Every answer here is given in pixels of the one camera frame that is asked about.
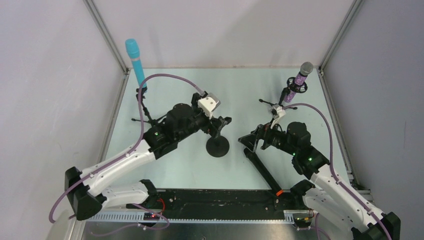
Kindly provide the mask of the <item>blue toy microphone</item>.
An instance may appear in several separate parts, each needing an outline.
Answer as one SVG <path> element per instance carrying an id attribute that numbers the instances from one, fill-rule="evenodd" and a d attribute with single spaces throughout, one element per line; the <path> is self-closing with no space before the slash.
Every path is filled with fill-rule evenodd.
<path id="1" fill-rule="evenodd" d="M 128 57 L 130 58 L 138 85 L 142 89 L 146 88 L 147 84 L 143 84 L 143 81 L 145 80 L 145 74 L 141 62 L 141 54 L 137 41 L 134 38 L 127 39 L 125 41 L 125 49 Z"/>

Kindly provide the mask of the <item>black microphone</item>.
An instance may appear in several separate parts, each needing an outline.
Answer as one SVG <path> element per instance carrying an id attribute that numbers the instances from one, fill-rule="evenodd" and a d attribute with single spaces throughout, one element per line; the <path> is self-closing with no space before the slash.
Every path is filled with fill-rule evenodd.
<path id="1" fill-rule="evenodd" d="M 269 185 L 270 189 L 273 191 L 273 194 L 277 197 L 282 195 L 284 190 L 277 183 L 275 178 L 272 176 L 270 171 L 266 168 L 266 166 L 258 157 L 258 155 L 255 152 L 250 151 L 248 148 L 244 148 L 243 153 L 245 157 L 249 159 L 249 161 L 253 164 L 253 166 L 256 168 L 256 170 L 259 172 L 262 178 L 266 181 L 266 183 Z"/>

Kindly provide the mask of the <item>black tripod mic stand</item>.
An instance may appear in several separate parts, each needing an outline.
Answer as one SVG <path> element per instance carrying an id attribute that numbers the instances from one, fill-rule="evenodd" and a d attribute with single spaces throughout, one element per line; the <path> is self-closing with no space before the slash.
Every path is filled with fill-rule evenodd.
<path id="1" fill-rule="evenodd" d="M 136 95 L 135 95 L 136 100 L 139 103 L 139 105 L 141 106 L 141 110 L 143 112 L 143 116 L 146 117 L 147 120 L 143 120 L 142 121 L 141 119 L 135 119 L 135 118 L 132 118 L 131 120 L 132 121 L 138 121 L 138 122 L 141 122 L 142 121 L 143 123 L 149 124 L 152 127 L 153 126 L 164 125 L 166 115 L 163 115 L 163 116 L 161 116 L 159 118 L 152 118 L 151 117 L 151 114 L 150 114 L 150 111 L 148 110 L 148 108 L 144 104 L 144 99 L 145 99 L 144 94 L 147 92 L 147 89 L 148 89 L 147 87 L 139 87 L 139 88 L 137 88 L 135 90 L 136 91 Z"/>

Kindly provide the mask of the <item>black round-base mic stand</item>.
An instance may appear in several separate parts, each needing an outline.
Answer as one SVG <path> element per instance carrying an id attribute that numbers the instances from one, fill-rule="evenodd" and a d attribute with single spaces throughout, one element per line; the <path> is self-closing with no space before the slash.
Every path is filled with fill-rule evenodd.
<path id="1" fill-rule="evenodd" d="M 210 138 L 206 142 L 207 153 L 215 158 L 224 157 L 230 150 L 230 143 L 227 138 L 221 135 L 222 129 L 230 124 L 231 117 L 219 117 L 210 120 L 208 133 Z"/>

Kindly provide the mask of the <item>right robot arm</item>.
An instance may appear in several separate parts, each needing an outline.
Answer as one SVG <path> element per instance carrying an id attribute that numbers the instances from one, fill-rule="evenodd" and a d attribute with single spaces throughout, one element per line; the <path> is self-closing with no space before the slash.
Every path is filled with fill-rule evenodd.
<path id="1" fill-rule="evenodd" d="M 398 240 L 401 220 L 394 213 L 384 213 L 359 194 L 327 159 L 311 144 L 311 134 L 302 122 L 291 122 L 286 131 L 270 124 L 258 125 L 238 142 L 245 153 L 252 155 L 262 140 L 262 149 L 275 147 L 292 155 L 292 165 L 305 180 L 290 191 L 299 196 L 303 204 L 325 217 L 355 240 Z"/>

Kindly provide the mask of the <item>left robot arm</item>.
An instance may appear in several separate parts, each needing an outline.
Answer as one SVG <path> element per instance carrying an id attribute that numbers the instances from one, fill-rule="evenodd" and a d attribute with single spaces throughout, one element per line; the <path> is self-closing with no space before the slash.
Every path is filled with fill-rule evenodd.
<path id="1" fill-rule="evenodd" d="M 177 149 L 178 144 L 202 131 L 211 140 L 222 138 L 222 129 L 231 117 L 214 117 L 214 102 L 209 98 L 188 105 L 176 104 L 163 121 L 155 123 L 131 145 L 112 159 L 83 170 L 71 167 L 65 172 L 65 195 L 78 221 L 87 220 L 102 209 L 126 204 L 141 204 L 155 194 L 149 180 L 140 180 L 116 189 L 111 184 L 133 169 L 158 160 Z"/>

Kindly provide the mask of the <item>purple glitter microphone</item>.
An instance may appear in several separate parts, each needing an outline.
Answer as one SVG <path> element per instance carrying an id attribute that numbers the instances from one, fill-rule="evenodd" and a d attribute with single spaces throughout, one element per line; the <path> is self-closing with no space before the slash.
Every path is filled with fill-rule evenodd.
<path id="1" fill-rule="evenodd" d="M 298 74 L 295 76 L 296 77 L 295 83 L 298 85 L 301 85 L 303 82 L 306 82 L 308 75 L 311 74 L 313 70 L 314 70 L 314 65 L 311 62 L 309 61 L 304 62 L 300 66 L 300 70 Z"/>

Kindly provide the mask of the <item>black shock-mount tripod stand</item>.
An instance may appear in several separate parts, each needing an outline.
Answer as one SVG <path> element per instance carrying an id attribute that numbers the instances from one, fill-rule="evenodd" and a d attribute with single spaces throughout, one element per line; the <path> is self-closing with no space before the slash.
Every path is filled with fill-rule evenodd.
<path id="1" fill-rule="evenodd" d="M 280 94 L 278 105 L 283 107 L 283 102 L 290 103 L 296 94 L 303 94 L 308 90 L 308 85 L 304 81 L 302 84 L 295 83 L 296 77 L 289 77 L 286 81 L 286 87 Z"/>

